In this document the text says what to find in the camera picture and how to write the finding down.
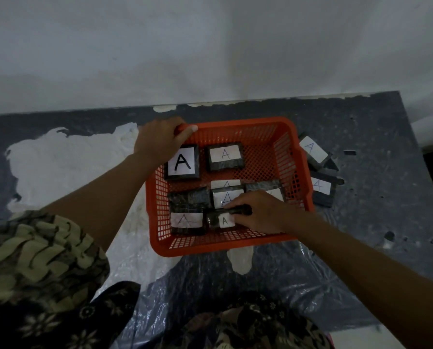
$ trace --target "rectangular block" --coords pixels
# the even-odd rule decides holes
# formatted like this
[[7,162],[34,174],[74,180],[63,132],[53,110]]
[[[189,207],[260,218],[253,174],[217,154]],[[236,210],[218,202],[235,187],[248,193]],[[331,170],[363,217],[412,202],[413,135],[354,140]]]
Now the rectangular block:
[[242,208],[232,208],[220,211],[208,212],[206,215],[207,226],[209,229],[226,229],[236,226],[230,220],[231,214],[242,214]]
[[246,192],[257,190],[266,191],[280,201],[286,201],[286,192],[284,190],[283,184],[278,179],[245,184],[245,190]]
[[165,180],[199,179],[199,146],[182,145],[178,152],[163,165]]
[[245,166],[241,142],[206,146],[205,156],[209,171],[243,168]]
[[323,207],[332,207],[336,193],[337,178],[315,171],[310,172],[310,178],[313,185],[313,203]]
[[213,208],[210,190],[207,187],[200,187],[194,190],[168,193],[168,201],[175,206],[199,205],[203,208]]
[[170,205],[171,233],[174,235],[205,234],[204,209],[193,205]]
[[244,193],[244,186],[231,186],[212,190],[213,206],[215,209],[223,208],[240,194]]
[[332,154],[327,153],[321,148],[307,133],[303,133],[299,136],[299,145],[307,153],[307,161],[309,164],[316,170],[321,169],[331,158]]
[[241,184],[241,180],[213,180],[210,183],[210,186],[213,190],[215,188],[238,186],[240,184]]

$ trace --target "orange plastic basket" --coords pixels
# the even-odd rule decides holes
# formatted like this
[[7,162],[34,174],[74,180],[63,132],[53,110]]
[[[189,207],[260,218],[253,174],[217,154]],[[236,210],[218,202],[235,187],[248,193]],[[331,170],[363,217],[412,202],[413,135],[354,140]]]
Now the orange plastic basket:
[[[185,144],[199,145],[201,179],[167,182],[163,179],[163,166],[160,166],[146,182],[150,244],[155,252],[164,257],[175,257],[294,240],[288,234],[266,235],[243,226],[210,231],[202,236],[170,233],[167,193],[210,187],[212,180],[240,179],[241,183],[247,183],[279,179],[286,190],[288,203],[307,211],[314,210],[313,187],[305,152],[299,146],[297,131],[291,121],[284,117],[273,117],[206,122],[197,126],[199,130]],[[229,142],[243,144],[245,168],[208,172],[205,168],[204,146]]]

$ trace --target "basket rim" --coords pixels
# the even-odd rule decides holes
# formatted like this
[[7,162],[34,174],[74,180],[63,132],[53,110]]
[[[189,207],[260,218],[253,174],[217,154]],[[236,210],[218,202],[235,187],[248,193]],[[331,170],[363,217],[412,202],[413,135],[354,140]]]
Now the basket rim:
[[[283,123],[286,124],[289,128],[288,132],[291,136],[291,142],[293,143],[292,148],[298,151],[301,154],[303,163],[302,166],[297,167],[298,170],[303,170],[303,173],[307,177],[307,188],[308,191],[304,195],[304,207],[306,211],[315,212],[315,208],[312,202],[312,181],[309,179],[310,173],[307,165],[307,156],[304,150],[299,145],[297,129],[295,128],[294,123],[286,117],[283,116],[275,116],[270,118],[258,118],[258,119],[240,119],[240,120],[229,120],[229,121],[214,121],[214,122],[202,122],[195,124],[182,124],[179,125],[178,131],[184,130],[186,127],[190,125],[197,125],[199,129],[203,128],[215,128],[215,127],[231,127],[231,126],[241,126],[241,125],[263,125],[263,124],[275,124],[275,123]],[[163,247],[158,240],[158,225],[157,220],[152,220],[150,215],[156,214],[156,191],[155,191],[155,170],[149,176],[149,178],[145,182],[145,201],[146,201],[146,211],[149,215],[149,239],[150,245],[152,249],[162,257],[176,257],[176,256],[184,256],[187,254],[198,254],[204,252],[213,252],[213,251],[221,251],[228,250],[231,248],[239,248],[245,246],[257,246],[263,245],[271,242],[280,242],[280,241],[289,241],[296,240],[297,238],[290,234],[266,234],[265,236],[260,236],[256,238],[249,238],[243,240],[227,240],[213,244],[213,249],[208,250],[208,244],[200,244],[200,245],[190,245],[185,247],[176,247],[176,248],[165,248]]]

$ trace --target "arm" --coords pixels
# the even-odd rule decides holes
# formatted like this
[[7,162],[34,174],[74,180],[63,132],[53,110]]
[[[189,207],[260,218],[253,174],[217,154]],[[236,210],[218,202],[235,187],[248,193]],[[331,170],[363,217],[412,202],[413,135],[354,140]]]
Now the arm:
[[248,204],[238,224],[266,233],[286,232],[314,251],[407,348],[433,348],[433,281],[340,232],[314,213],[268,193],[244,193],[225,206]]
[[175,136],[175,128],[182,123],[179,117],[147,123],[138,135],[132,155],[43,210],[73,220],[107,250],[149,175],[170,160],[197,131],[197,126],[192,125]]

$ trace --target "dark gray table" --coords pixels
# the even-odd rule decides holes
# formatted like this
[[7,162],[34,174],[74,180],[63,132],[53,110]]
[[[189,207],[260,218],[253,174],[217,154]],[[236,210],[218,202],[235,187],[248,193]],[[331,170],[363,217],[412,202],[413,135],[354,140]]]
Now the dark gray table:
[[[433,184],[398,92],[346,99],[268,99],[231,105],[191,107],[159,114],[152,107],[11,114],[0,116],[0,218],[15,193],[5,150],[55,127],[69,134],[112,133],[116,126],[143,124],[178,114],[188,122],[285,116],[333,153],[335,174],[345,184],[331,209],[318,208],[343,232],[385,252],[433,279]],[[355,150],[356,155],[345,155]],[[384,235],[394,234],[390,249]],[[183,257],[150,284],[118,343],[137,346],[182,323],[197,311],[212,310],[217,299],[259,290],[313,318],[325,330],[377,323],[324,263],[297,241],[256,246],[252,270],[241,276],[226,252]]]

